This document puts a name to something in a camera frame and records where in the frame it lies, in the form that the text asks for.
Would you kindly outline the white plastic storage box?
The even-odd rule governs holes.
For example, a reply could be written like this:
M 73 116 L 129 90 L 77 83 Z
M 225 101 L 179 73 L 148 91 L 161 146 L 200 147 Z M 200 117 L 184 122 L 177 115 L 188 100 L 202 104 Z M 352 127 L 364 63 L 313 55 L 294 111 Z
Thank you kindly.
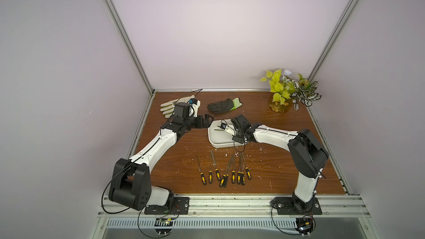
M 231 119 L 221 119 L 216 120 L 211 123 L 211 126 L 208 128 L 208 138 L 211 145 L 214 148 L 230 148 L 230 147 L 240 147 L 243 146 L 232 140 L 232 135 L 225 131 L 215 131 L 214 129 L 221 129 L 221 123 L 228 123 L 230 126 L 234 127 L 231 122 Z

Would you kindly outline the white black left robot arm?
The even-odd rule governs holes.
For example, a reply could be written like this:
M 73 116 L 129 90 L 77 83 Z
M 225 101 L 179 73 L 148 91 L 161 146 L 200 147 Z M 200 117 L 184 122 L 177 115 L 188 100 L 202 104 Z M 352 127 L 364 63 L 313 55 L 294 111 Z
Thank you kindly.
M 214 118 L 208 114 L 198 115 L 201 102 L 195 98 L 175 105 L 154 139 L 128 159 L 120 159 L 107 188 L 110 201 L 141 211 L 148 206 L 170 212 L 174 209 L 172 191 L 154 187 L 151 172 L 166 151 L 174 146 L 192 129 L 209 128 Z

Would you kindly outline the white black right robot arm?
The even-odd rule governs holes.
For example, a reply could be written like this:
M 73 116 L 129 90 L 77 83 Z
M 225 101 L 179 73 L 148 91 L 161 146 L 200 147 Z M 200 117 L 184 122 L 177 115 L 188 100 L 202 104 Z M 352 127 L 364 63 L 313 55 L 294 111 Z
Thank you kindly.
M 308 129 L 285 131 L 260 123 L 250 124 L 243 116 L 231 119 L 234 127 L 232 140 L 241 144 L 265 143 L 290 152 L 299 174 L 291 198 L 278 198 L 280 214 L 321 215 L 322 209 L 316 196 L 318 179 L 323 176 L 329 153 L 318 138 Z

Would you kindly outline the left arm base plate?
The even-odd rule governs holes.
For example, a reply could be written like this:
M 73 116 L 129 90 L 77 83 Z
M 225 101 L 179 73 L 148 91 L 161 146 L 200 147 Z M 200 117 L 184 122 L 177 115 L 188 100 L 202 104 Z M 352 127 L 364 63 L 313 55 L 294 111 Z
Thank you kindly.
M 189 197 L 173 197 L 164 206 L 149 205 L 145 207 L 145 215 L 188 215 Z

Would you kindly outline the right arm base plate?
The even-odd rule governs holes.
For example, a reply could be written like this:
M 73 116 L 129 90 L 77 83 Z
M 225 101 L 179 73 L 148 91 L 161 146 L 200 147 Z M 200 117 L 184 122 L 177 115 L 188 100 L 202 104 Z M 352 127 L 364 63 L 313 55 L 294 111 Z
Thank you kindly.
M 273 209 L 276 209 L 279 215 L 322 215 L 323 211 L 316 197 L 309 202 L 303 202 L 298 198 L 275 197 L 270 201 Z

